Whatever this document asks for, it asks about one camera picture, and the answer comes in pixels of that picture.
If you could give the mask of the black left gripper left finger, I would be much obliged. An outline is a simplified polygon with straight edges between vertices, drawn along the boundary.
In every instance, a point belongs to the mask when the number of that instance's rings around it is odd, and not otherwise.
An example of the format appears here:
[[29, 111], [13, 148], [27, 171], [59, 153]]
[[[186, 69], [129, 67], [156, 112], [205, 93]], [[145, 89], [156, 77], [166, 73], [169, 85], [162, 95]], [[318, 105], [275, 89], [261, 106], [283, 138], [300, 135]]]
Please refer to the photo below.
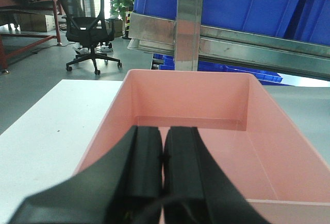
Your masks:
[[26, 197], [10, 223], [132, 223], [162, 191], [157, 127], [132, 126], [95, 163]]

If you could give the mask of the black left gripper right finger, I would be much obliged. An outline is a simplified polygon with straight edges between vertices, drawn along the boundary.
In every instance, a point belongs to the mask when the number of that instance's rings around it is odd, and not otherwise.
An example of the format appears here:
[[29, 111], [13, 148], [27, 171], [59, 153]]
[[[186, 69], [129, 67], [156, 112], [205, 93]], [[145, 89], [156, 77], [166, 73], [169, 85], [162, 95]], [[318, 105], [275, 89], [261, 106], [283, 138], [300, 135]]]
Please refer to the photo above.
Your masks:
[[171, 127], [164, 146], [166, 223], [268, 223], [216, 163], [196, 127]]

